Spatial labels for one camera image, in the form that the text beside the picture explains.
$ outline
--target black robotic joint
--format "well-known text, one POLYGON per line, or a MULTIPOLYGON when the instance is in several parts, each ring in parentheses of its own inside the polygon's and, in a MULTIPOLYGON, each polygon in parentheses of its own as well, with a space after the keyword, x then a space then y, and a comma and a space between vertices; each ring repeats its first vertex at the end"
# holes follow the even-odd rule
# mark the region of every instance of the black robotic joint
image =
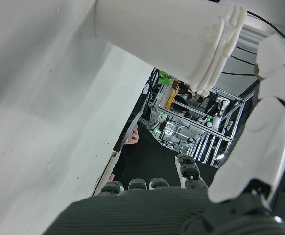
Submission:
POLYGON ((131 189, 145 189, 145 190, 147 190, 146 181, 144 179, 139 179, 139 178, 132 179, 128 185, 128 190, 131 190, 131 189))
POLYGON ((107 182, 103 186, 101 193, 119 194, 123 190, 123 184, 119 181, 107 182))
POLYGON ((196 164, 195 160, 191 156, 184 154, 184 153, 177 155, 177 161, 181 165, 183 165, 183 164, 196 164))
POLYGON ((150 180, 149 188, 156 188, 156 187, 163 187, 163 186, 169 186, 168 182, 165 179, 162 178, 153 178, 150 180))
POLYGON ((208 190, 208 186, 203 180, 186 180, 185 188, 189 190, 208 190))
POLYGON ((200 171, 197 165, 194 164, 183 164, 181 166, 181 174, 188 180, 200 180, 200 171))

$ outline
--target yellow object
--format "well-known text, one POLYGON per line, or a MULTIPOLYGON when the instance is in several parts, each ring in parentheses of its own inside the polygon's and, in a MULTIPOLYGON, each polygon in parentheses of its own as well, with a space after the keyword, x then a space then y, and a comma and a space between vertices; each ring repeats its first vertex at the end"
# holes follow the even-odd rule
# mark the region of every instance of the yellow object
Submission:
POLYGON ((176 95, 177 95, 177 92, 174 92, 170 95, 170 98, 168 99, 168 101, 166 103, 166 109, 170 109, 171 104, 173 103, 173 100, 174 100, 176 95))

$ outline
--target white robotic arm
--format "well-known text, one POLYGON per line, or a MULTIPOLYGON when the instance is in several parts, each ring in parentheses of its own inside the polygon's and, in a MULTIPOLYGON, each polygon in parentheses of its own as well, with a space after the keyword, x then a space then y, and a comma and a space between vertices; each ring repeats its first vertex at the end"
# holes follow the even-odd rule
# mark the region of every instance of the white robotic arm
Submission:
POLYGON ((209 187, 213 202, 234 199, 243 192, 263 194, 269 201, 285 169, 285 45, 277 35, 259 44, 257 65, 258 75, 268 77, 262 77, 259 102, 209 187))
POLYGON ((219 128, 220 123, 222 121, 223 114, 225 112, 226 107, 230 104, 229 99, 225 97, 218 97, 216 99, 217 102, 219 102, 219 111, 216 115, 212 118, 212 129, 216 130, 219 128))

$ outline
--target white panel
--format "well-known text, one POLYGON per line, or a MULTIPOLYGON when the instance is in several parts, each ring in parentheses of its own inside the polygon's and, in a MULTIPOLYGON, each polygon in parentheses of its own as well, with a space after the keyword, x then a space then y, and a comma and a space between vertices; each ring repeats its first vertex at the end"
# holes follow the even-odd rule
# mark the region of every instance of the white panel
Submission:
POLYGON ((152 67, 92 31, 94 0, 0 0, 0 235, 91 195, 152 67))

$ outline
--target white cylindrical part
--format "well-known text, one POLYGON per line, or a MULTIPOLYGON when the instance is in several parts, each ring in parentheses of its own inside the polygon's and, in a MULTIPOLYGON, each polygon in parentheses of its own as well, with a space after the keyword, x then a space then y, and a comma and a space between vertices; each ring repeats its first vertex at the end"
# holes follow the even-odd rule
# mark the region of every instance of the white cylindrical part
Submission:
POLYGON ((233 5, 203 0, 98 0, 99 37, 188 83, 209 69, 233 5))

